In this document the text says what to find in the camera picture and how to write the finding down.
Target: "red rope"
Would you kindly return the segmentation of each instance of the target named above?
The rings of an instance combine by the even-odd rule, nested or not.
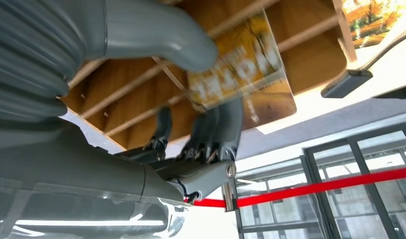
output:
[[[328,182],[316,183],[296,188],[291,188],[279,192],[273,193],[266,193],[257,196],[251,196],[246,198],[238,199],[237,204],[238,207],[245,207],[270,201],[276,201],[285,198],[291,198],[296,196],[302,196],[307,194],[313,193],[321,193],[329,190],[339,189],[339,188],[346,188],[352,187],[362,184],[372,184],[377,182],[395,180],[406,178],[406,168],[401,169],[394,169],[388,170],[384,172],[378,173],[371,173],[365,174],[360,176],[354,176],[344,179],[332,180]],[[224,200],[216,200],[216,199],[203,199],[202,201],[196,201],[194,203],[196,206],[203,206],[203,207],[216,207],[216,208],[224,208],[225,201]]]

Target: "gray robot arm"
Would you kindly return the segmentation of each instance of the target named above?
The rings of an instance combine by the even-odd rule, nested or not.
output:
[[[240,102],[227,104],[233,112],[216,110],[219,122],[240,119],[232,133],[217,130],[219,134],[192,137],[182,154],[169,160],[159,154],[166,145],[159,139],[169,134],[164,128],[147,147],[110,155],[59,118],[67,108],[57,97],[67,95],[67,83],[85,60],[154,55],[202,71],[215,62],[217,49],[186,13],[155,0],[0,0],[0,185],[182,201],[184,196],[202,198],[226,182],[234,173]],[[140,162],[146,157],[148,162]],[[9,198],[28,205],[30,196]],[[5,208],[8,213],[0,211],[2,239],[16,220],[29,215],[11,205],[0,207]]]

